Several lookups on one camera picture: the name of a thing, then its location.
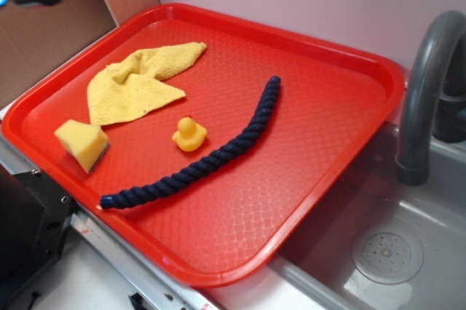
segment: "drain cover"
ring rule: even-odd
[[[352,259],[358,270],[372,281],[396,285],[408,281],[421,269],[419,240],[400,226],[372,226],[358,235]]]

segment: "tray rim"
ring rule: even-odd
[[[60,87],[74,79],[74,76],[79,75],[91,65],[98,62],[107,52],[111,51],[112,47],[118,45],[119,42],[124,42],[129,37],[134,36],[147,25],[155,23],[160,19],[186,20],[188,16],[193,14],[199,16],[196,17],[198,22],[193,22],[196,20],[189,18],[188,21],[190,23],[207,26],[215,30],[219,30],[219,28],[222,27],[222,32],[227,30],[228,33],[252,41],[261,38],[261,43],[286,50],[287,52],[297,52],[298,49],[306,47],[308,51],[305,56],[312,53],[317,55],[317,57],[313,55],[313,59],[325,61],[330,64],[332,60],[334,61],[336,59],[334,55],[337,55],[339,57],[340,67],[348,68],[349,70],[360,72],[368,76],[371,76],[371,73],[375,73],[376,71],[382,71],[385,76],[389,76],[388,79],[376,79],[383,85],[386,91],[387,98],[384,106],[379,109],[374,118],[366,124],[360,135],[355,139],[353,143],[357,143],[357,146],[352,146],[343,151],[331,170],[324,174],[317,182],[317,185],[312,188],[312,192],[318,192],[320,194],[307,194],[303,201],[296,206],[290,217],[282,223],[266,244],[249,261],[233,269],[220,273],[207,273],[194,269],[182,260],[173,260],[173,258],[170,259],[170,268],[168,268],[162,258],[162,255],[170,254],[166,246],[162,244],[154,245],[143,239],[140,239],[140,241],[135,244],[132,238],[134,235],[133,228],[125,223],[124,219],[121,219],[117,211],[102,211],[102,209],[98,207],[98,202],[95,204],[80,202],[80,204],[82,204],[86,210],[90,211],[101,223],[106,224],[112,230],[114,230],[112,226],[116,226],[118,228],[116,231],[118,235],[122,236],[130,244],[140,250],[141,253],[147,255],[151,261],[173,277],[195,287],[216,287],[227,285],[246,277],[251,272],[263,266],[273,256],[273,253],[286,240],[289,233],[294,230],[304,216],[313,208],[323,194],[325,194],[324,191],[335,181],[338,174],[344,170],[351,160],[356,157],[362,147],[381,127],[385,119],[400,102],[404,94],[404,78],[399,67],[391,60],[369,52],[305,36],[300,33],[273,28],[268,25],[232,17],[208,9],[193,7],[188,4],[163,4],[141,12],[123,25],[114,29],[21,96],[8,110],[1,123],[5,138],[17,147],[18,150],[23,152],[32,162],[37,160],[37,162],[41,162],[41,168],[59,182],[60,185],[66,183],[68,191],[82,191],[82,185],[80,185],[80,182],[76,178],[73,180],[73,178],[64,175],[60,171],[55,171],[53,161],[44,158],[40,149],[29,142],[25,142],[21,138],[22,122],[18,121],[18,117],[19,120],[26,118],[30,110],[40,105],[52,95],[53,92],[56,92]],[[202,22],[201,17],[209,17],[213,20],[209,22],[210,25],[206,25],[205,22]]]

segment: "yellow rubber duck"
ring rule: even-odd
[[[207,136],[207,130],[191,117],[183,117],[178,122],[178,130],[172,140],[183,151],[194,151],[199,148]]]

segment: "brown cardboard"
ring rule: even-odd
[[[115,26],[104,0],[0,7],[0,108]]]

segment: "blue rope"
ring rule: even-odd
[[[155,199],[169,197],[187,188],[200,178],[207,177],[221,166],[243,155],[254,146],[261,137],[272,116],[280,94],[280,77],[273,76],[266,84],[253,118],[237,137],[231,139],[218,150],[212,151],[199,161],[191,163],[180,172],[163,177],[151,185],[134,186],[130,190],[121,190],[118,194],[105,195],[100,198],[100,206],[108,208],[131,208]]]

